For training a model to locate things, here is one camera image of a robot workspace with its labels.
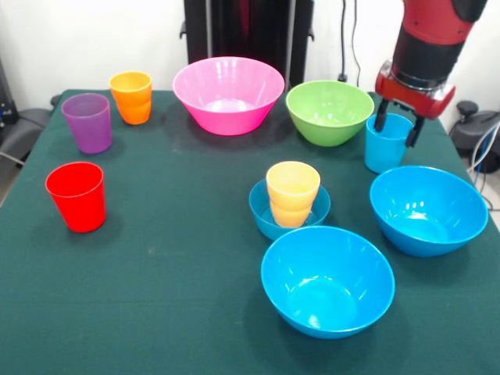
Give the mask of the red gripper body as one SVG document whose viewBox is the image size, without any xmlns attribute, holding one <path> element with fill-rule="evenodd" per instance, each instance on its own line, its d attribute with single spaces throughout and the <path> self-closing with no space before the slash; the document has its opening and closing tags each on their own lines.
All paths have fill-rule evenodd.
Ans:
<svg viewBox="0 0 500 375">
<path fill-rule="evenodd" d="M 432 120 L 438 118 L 453 99 L 454 85 L 444 83 L 430 91 L 417 90 L 397 81 L 391 68 L 392 61 L 387 60 L 377 74 L 375 91 L 383 99 L 402 104 L 416 115 Z"/>
</svg>

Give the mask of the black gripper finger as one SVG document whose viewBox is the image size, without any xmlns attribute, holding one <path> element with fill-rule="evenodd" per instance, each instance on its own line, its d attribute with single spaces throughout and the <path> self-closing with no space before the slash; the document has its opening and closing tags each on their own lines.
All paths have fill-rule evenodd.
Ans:
<svg viewBox="0 0 500 375">
<path fill-rule="evenodd" d="M 421 130 L 423 129 L 423 125 L 425 123 L 425 118 L 422 116 L 417 116 L 415 124 L 413 125 L 411 131 L 409 132 L 408 137 L 405 141 L 405 146 L 407 148 L 413 148 L 417 142 L 417 139 L 420 135 Z"/>
<path fill-rule="evenodd" d="M 374 130 L 375 131 L 382 131 L 384 129 L 385 121 L 387 119 L 387 113 L 388 113 L 388 104 L 389 101 L 386 98 L 383 98 L 380 102 L 380 105 L 377 110 L 377 115 L 376 119 L 374 122 Z"/>
</svg>

